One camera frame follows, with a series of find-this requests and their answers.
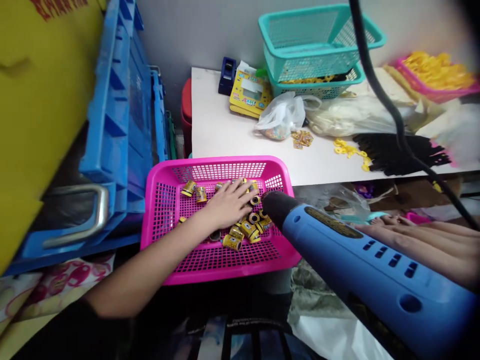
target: blue object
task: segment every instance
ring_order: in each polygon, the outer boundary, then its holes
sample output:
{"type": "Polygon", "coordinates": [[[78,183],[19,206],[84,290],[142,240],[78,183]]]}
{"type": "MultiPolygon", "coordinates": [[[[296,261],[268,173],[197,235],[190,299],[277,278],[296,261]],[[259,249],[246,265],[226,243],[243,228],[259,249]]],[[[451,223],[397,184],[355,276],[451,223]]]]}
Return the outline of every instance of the blue object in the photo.
{"type": "MultiPolygon", "coordinates": [[[[344,74],[360,60],[348,4],[268,13],[258,19],[263,53],[276,82],[344,74]]],[[[368,49],[385,34],[365,14],[368,49]]]]}
{"type": "Polygon", "coordinates": [[[51,256],[44,256],[35,259],[21,259],[14,261],[2,276],[18,275],[33,271],[39,268],[60,264],[71,259],[82,258],[88,255],[103,253],[109,250],[118,249],[127,245],[140,243],[140,233],[106,239],[94,246],[86,246],[75,251],[59,252],[51,256]]]}
{"type": "Polygon", "coordinates": [[[225,56],[221,65],[220,82],[218,83],[219,94],[230,96],[234,87],[236,71],[237,60],[225,56]]]}
{"type": "Polygon", "coordinates": [[[283,192],[263,209],[394,359],[443,359],[473,320],[472,292],[283,192]]]}
{"type": "Polygon", "coordinates": [[[29,233],[6,274],[55,264],[52,259],[59,254],[69,254],[70,259],[80,256],[77,252],[94,254],[91,251],[107,241],[114,249],[116,240],[106,240],[109,234],[142,221],[153,153],[159,154],[159,161],[168,159],[169,134],[162,81],[158,71],[150,69],[138,35],[143,29],[135,0],[109,2],[95,70],[94,97],[87,113],[85,153],[79,165],[80,173],[108,189],[108,223],[85,241],[50,249],[43,248],[45,240],[90,228],[96,208],[90,219],[79,226],[29,233]],[[152,143],[152,106],[156,143],[152,143]]]}

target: heat gun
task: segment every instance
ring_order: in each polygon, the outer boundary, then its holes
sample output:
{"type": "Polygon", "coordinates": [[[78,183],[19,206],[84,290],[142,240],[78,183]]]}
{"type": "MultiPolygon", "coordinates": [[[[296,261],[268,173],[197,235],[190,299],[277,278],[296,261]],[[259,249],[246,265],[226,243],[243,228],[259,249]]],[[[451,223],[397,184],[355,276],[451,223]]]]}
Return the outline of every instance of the heat gun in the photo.
{"type": "Polygon", "coordinates": [[[263,209],[394,359],[442,359],[478,298],[428,267],[280,191],[263,209]]]}

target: pink plastic basket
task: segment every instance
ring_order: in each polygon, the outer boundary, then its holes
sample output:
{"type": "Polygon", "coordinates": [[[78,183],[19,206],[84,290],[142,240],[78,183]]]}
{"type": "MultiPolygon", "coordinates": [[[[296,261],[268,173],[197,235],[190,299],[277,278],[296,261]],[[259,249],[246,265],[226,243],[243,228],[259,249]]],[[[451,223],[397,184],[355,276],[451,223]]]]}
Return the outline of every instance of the pink plastic basket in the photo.
{"type": "MultiPolygon", "coordinates": [[[[206,189],[208,199],[215,184],[231,179],[257,180],[260,195],[278,190],[294,196],[285,164],[273,156],[207,157],[164,161],[157,164],[146,182],[145,215],[141,232],[143,250],[171,231],[180,217],[190,217],[204,205],[180,194],[188,180],[206,189]]],[[[255,206],[254,211],[261,209],[255,206]]],[[[228,230],[222,230],[222,237],[228,230]]],[[[239,252],[220,242],[203,242],[173,271],[164,285],[201,283],[262,274],[295,266],[301,256],[273,226],[261,241],[243,241],[239,252]]]]}
{"type": "Polygon", "coordinates": [[[403,75],[403,77],[405,78],[405,80],[408,81],[413,90],[425,95],[427,99],[433,101],[434,103],[442,104],[449,100],[480,92],[480,84],[478,84],[477,82],[468,89],[463,90],[434,90],[431,87],[425,85],[425,83],[421,81],[404,64],[404,60],[407,58],[408,56],[399,58],[397,61],[395,61],[393,66],[395,67],[395,69],[397,69],[398,72],[400,72],[400,74],[403,75]]]}

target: small cylindrical toy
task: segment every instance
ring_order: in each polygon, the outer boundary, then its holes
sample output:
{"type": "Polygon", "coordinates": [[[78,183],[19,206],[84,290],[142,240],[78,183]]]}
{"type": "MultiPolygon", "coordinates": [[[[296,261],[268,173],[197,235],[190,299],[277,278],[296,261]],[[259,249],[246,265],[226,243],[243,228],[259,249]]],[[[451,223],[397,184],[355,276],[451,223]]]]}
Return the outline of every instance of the small cylindrical toy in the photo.
{"type": "Polygon", "coordinates": [[[256,226],[256,228],[258,229],[258,232],[259,232],[260,234],[263,234],[263,233],[264,233],[264,228],[262,227],[262,225],[260,225],[259,222],[257,222],[257,223],[255,224],[255,226],[256,226]]]}
{"type": "Polygon", "coordinates": [[[259,189],[259,183],[257,182],[257,180],[252,180],[252,183],[248,188],[248,192],[251,193],[252,191],[258,190],[258,189],[259,189]]]}
{"type": "Polygon", "coordinates": [[[260,221],[260,216],[256,212],[251,212],[250,215],[248,215],[248,221],[250,224],[255,224],[260,221]]]}
{"type": "Polygon", "coordinates": [[[195,188],[196,202],[204,203],[207,201],[207,192],[203,186],[197,186],[195,188]]]}
{"type": "Polygon", "coordinates": [[[242,241],[244,239],[244,233],[240,231],[238,226],[232,226],[230,228],[230,232],[228,233],[229,235],[233,236],[234,238],[242,241]]]}
{"type": "Polygon", "coordinates": [[[242,241],[238,240],[236,237],[227,234],[223,237],[222,245],[226,248],[240,251],[240,249],[242,248],[242,241]]]}
{"type": "Polygon", "coordinates": [[[183,195],[186,195],[188,196],[189,198],[192,197],[192,195],[194,194],[194,191],[195,191],[195,187],[197,186],[197,183],[193,180],[188,180],[188,182],[185,184],[185,186],[183,187],[181,193],[183,195]]]}
{"type": "Polygon", "coordinates": [[[270,220],[270,218],[263,219],[258,224],[263,228],[264,232],[266,232],[268,229],[270,229],[274,225],[274,223],[272,222],[272,220],[270,220]]]}
{"type": "Polygon", "coordinates": [[[260,215],[262,219],[269,219],[267,212],[263,209],[258,210],[258,215],[260,215]]]}
{"type": "Polygon", "coordinates": [[[257,229],[255,229],[248,238],[250,244],[258,243],[260,240],[262,240],[262,238],[260,237],[260,232],[257,229]]]}
{"type": "Polygon", "coordinates": [[[215,191],[217,192],[218,190],[220,190],[223,185],[225,185],[223,182],[217,182],[215,185],[215,191]]]}
{"type": "Polygon", "coordinates": [[[241,223],[240,230],[248,238],[251,244],[260,241],[260,232],[255,225],[250,224],[248,221],[241,223]]]}
{"type": "Polygon", "coordinates": [[[247,216],[242,217],[240,220],[238,220],[235,225],[238,226],[239,228],[242,227],[242,223],[247,220],[247,216]]]}
{"type": "Polygon", "coordinates": [[[222,233],[220,232],[220,230],[215,230],[209,236],[210,240],[215,242],[219,241],[221,237],[222,237],[222,233]]]}
{"type": "Polygon", "coordinates": [[[253,197],[251,200],[250,200],[250,204],[252,204],[253,206],[255,205],[259,205],[260,204],[260,196],[255,196],[253,197]]]}

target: blue plastic crate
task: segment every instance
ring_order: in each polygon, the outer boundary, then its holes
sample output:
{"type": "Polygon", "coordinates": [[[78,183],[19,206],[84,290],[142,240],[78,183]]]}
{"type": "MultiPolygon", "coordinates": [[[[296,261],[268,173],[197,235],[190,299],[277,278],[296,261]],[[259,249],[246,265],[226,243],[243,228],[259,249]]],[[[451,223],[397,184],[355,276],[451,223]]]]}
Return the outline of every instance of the blue plastic crate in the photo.
{"type": "MultiPolygon", "coordinates": [[[[153,166],[152,147],[163,154],[161,161],[168,159],[164,90],[158,72],[152,73],[148,65],[138,35],[143,29],[135,0],[109,2],[95,70],[95,92],[87,113],[85,153],[79,165],[80,173],[108,189],[108,223],[85,241],[49,249],[43,247],[45,240],[91,227],[96,208],[82,225],[29,233],[11,265],[16,272],[45,266],[45,257],[69,254],[75,258],[86,248],[115,242],[115,238],[105,240],[113,230],[142,221],[147,175],[153,166]],[[156,143],[152,143],[152,96],[156,143]]],[[[105,246],[115,248],[114,243],[105,246]]]]}
{"type": "MultiPolygon", "coordinates": [[[[363,15],[368,48],[382,47],[384,33],[363,15]]],[[[276,82],[344,74],[360,60],[348,4],[268,13],[258,19],[263,53],[276,82]]]]}

